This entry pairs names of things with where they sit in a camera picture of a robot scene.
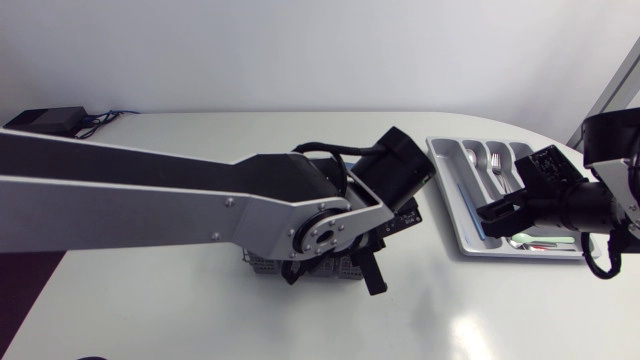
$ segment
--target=white tabletop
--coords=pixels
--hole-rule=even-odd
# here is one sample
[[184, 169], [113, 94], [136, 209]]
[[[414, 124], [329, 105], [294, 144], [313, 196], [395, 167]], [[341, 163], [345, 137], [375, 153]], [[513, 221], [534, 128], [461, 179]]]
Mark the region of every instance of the white tabletop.
[[[556, 144], [444, 113], [123, 116], [92, 141], [231, 162], [307, 141], [370, 146], [392, 125], [427, 136]], [[581, 156], [560, 145], [581, 164]], [[232, 244], [70, 251], [6, 359], [638, 359], [640, 256], [603, 281], [583, 261], [470, 258], [435, 181], [423, 222], [377, 254], [389, 290], [363, 281], [256, 275]]]

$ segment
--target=black device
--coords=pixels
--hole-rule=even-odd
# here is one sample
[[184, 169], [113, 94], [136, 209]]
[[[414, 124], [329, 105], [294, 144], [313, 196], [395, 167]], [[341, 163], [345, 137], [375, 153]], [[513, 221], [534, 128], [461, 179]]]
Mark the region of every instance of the black device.
[[4, 128], [72, 138], [82, 128], [86, 116], [82, 106], [25, 110]]
[[[581, 246], [592, 272], [617, 275], [622, 253], [640, 253], [640, 108], [602, 113], [582, 124], [589, 182], [555, 147], [515, 162], [525, 187], [477, 209], [489, 236], [511, 236], [531, 226], [582, 232]], [[591, 256], [589, 234], [609, 234], [611, 269]]]

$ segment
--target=robotic arm link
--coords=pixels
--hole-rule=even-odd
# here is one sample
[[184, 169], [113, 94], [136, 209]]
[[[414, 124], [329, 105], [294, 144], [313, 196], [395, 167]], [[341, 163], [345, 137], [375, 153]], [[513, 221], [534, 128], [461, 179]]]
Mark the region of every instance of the robotic arm link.
[[[341, 154], [361, 159], [348, 170]], [[375, 229], [434, 173], [397, 128], [371, 148], [309, 143], [235, 164], [5, 130], [0, 252], [232, 242], [284, 261], [290, 283], [349, 255], [374, 294], [386, 290]]]

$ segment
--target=white wall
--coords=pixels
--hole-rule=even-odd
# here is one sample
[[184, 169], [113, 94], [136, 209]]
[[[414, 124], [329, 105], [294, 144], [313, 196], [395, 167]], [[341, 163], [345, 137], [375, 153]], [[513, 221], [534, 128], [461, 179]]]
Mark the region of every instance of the white wall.
[[0, 3], [0, 122], [25, 108], [450, 111], [565, 141], [637, 0]]

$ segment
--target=spoon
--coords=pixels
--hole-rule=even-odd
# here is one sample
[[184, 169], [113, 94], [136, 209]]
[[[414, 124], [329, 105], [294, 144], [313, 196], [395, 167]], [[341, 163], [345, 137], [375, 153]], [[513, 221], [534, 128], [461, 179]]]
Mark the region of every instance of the spoon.
[[465, 150], [467, 150], [467, 159], [469, 159], [469, 161], [473, 164], [473, 167], [477, 167], [478, 157], [476, 156], [476, 152], [471, 149], [465, 149]]

